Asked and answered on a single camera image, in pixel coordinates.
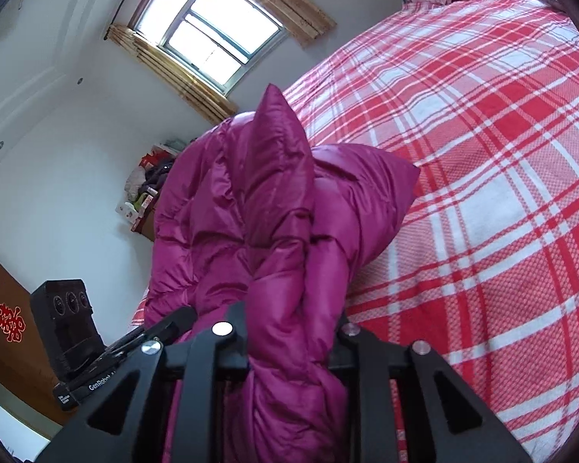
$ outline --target red chinese character decoration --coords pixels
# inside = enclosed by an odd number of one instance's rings
[[[22,309],[19,306],[12,310],[4,303],[0,304],[0,329],[7,335],[9,343],[21,343],[23,331],[26,330],[26,323],[23,321]]]

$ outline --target pile of clutter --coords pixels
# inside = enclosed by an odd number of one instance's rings
[[[155,144],[128,177],[116,212],[135,225],[163,188],[174,160],[186,147],[187,143],[179,139]]]

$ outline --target red and white plaid bedspread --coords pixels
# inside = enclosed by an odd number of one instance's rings
[[[536,0],[420,4],[287,91],[313,145],[421,167],[352,285],[381,338],[428,340],[537,461],[579,421],[579,33]]]

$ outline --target window frame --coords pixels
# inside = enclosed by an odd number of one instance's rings
[[[259,63],[273,48],[275,48],[279,43],[281,43],[282,40],[284,40],[287,37],[288,33],[287,33],[287,30],[284,28],[284,26],[281,24],[281,22],[278,21],[278,19],[275,19],[272,15],[270,15],[269,12],[267,12],[262,7],[258,6],[255,1],[245,0],[248,4],[250,4],[256,10],[258,10],[258,12],[261,12],[264,16],[269,18],[270,21],[272,21],[279,28],[278,31],[276,33],[272,34],[270,36],[270,38],[268,38],[262,45],[260,45],[260,47],[256,51],[249,53],[246,50],[244,50],[243,47],[241,47],[239,44],[237,44],[232,38],[227,36],[226,33],[221,31],[216,26],[214,26],[211,22],[206,21],[206,19],[204,19],[198,13],[193,11],[191,9],[191,7],[193,6],[193,4],[196,1],[197,0],[187,0],[185,2],[185,4],[182,6],[182,8],[178,12],[178,14],[175,16],[174,20],[171,22],[170,26],[165,31],[165,33],[164,33],[163,37],[161,38],[161,41],[159,42],[157,47],[159,49],[161,49],[163,52],[165,52],[166,54],[172,56],[174,59],[179,61],[187,69],[189,69],[194,74],[196,74],[198,76],[198,78],[201,78],[203,81],[205,81],[206,83],[211,85],[214,89],[219,91],[221,94],[227,95],[240,82],[240,80],[246,75],[246,73],[251,68],[253,68],[253,66],[255,66],[257,63]],[[147,9],[149,8],[149,6],[152,2],[153,2],[153,0],[142,0],[142,3],[137,8],[136,13],[133,15],[133,19],[131,19],[130,27],[135,32],[139,33],[139,25],[140,25],[142,19],[144,18],[144,15],[146,14]],[[208,36],[208,38],[210,38],[213,42],[215,42],[217,46],[219,46],[222,50],[224,50],[227,54],[229,54],[230,57],[234,58],[240,64],[240,67],[238,68],[238,70],[230,77],[229,80],[227,80],[227,82],[225,84],[220,84],[219,82],[214,80],[212,77],[210,77],[208,74],[201,71],[195,64],[191,63],[185,56],[180,54],[179,51],[174,49],[169,44],[174,33],[176,33],[176,31],[178,30],[178,26],[180,26],[180,23],[181,22],[187,22],[186,17],[188,15],[192,15],[195,19],[197,19],[200,22],[202,22],[203,24],[205,24],[205,26],[210,27],[210,29],[212,29],[212,30],[214,30],[214,32],[218,33],[218,35],[220,37],[222,37],[224,40],[226,40],[237,51],[239,51],[241,54],[243,54],[247,58],[247,63],[246,64],[242,63],[242,61],[240,61],[238,58],[236,58],[234,54],[227,51],[227,49],[224,48],[224,46],[222,44],[218,43],[216,40],[214,40],[213,38],[209,37],[206,33],[204,33],[205,36]]]

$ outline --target down jacket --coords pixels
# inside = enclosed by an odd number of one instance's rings
[[[342,461],[347,395],[326,367],[335,324],[354,274],[398,232],[418,174],[372,147],[311,149],[274,86],[176,160],[156,208],[145,320],[192,305],[197,333],[245,301],[251,370],[226,400],[227,461]]]

